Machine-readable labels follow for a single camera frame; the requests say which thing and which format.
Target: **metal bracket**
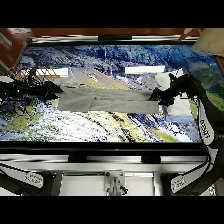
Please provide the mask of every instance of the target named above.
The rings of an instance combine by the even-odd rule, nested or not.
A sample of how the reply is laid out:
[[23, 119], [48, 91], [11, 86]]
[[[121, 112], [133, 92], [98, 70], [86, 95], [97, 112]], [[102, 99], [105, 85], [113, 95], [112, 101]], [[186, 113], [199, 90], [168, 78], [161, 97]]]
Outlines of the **metal bracket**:
[[107, 196], [122, 196], [127, 194], [125, 188], [125, 173], [122, 170], [105, 173], [105, 191]]

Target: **rocky terrain print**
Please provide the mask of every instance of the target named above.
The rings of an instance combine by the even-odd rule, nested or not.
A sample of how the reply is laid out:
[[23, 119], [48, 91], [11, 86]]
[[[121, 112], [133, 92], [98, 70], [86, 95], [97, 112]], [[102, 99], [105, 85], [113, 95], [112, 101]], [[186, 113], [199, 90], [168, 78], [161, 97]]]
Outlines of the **rocky terrain print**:
[[[130, 75], [124, 67], [165, 65], [166, 71], [183, 69], [202, 81], [208, 96], [224, 111], [223, 77], [215, 58], [192, 51], [191, 46], [92, 45], [27, 48], [18, 69], [69, 68], [59, 85], [106, 89], [154, 89], [156, 74]], [[35, 102], [26, 113], [8, 113], [1, 106], [0, 140], [64, 142], [200, 142], [196, 122], [167, 122], [159, 114], [108, 112], [72, 113], [57, 110], [58, 100]], [[197, 107], [191, 102], [192, 116]]]

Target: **grassy hillside print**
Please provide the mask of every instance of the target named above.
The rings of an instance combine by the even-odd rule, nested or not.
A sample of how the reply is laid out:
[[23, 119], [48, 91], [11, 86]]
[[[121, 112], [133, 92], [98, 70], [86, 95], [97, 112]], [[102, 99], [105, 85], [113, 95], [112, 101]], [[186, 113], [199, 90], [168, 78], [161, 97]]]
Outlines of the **grassy hillside print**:
[[[156, 74], [126, 75], [124, 67], [165, 65], [165, 72], [183, 69], [202, 81], [208, 97], [224, 111], [223, 77], [211, 55], [192, 51], [191, 46], [94, 45], [27, 48], [19, 68], [69, 68], [60, 85], [79, 88], [154, 89]], [[24, 116], [8, 114], [10, 103], [0, 112], [0, 140], [64, 142], [200, 142], [196, 122], [166, 122], [159, 114], [125, 114], [92, 111], [71, 113], [57, 110], [58, 100], [36, 102]], [[191, 103], [192, 116], [197, 107]]]

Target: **folded gray fabric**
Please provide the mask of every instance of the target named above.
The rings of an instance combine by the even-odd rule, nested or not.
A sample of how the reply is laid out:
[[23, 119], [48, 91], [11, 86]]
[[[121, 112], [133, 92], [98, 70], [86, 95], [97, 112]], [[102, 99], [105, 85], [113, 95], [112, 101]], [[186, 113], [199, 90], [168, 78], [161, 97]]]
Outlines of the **folded gray fabric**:
[[61, 87], [58, 109], [61, 111], [107, 111], [158, 113], [157, 101], [149, 101], [152, 91]]

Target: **black frame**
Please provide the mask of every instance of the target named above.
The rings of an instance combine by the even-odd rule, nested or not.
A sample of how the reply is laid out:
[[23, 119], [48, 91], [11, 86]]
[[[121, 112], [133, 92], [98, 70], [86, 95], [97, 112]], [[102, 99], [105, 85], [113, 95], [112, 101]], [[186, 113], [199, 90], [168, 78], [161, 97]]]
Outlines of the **black frame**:
[[[131, 41], [131, 36], [103, 36], [98, 41], [28, 42], [27, 47], [74, 45], [193, 45], [195, 41]], [[110, 143], [110, 142], [26, 142], [3, 141], [0, 153], [31, 155], [152, 155], [152, 156], [206, 156], [203, 143]]]

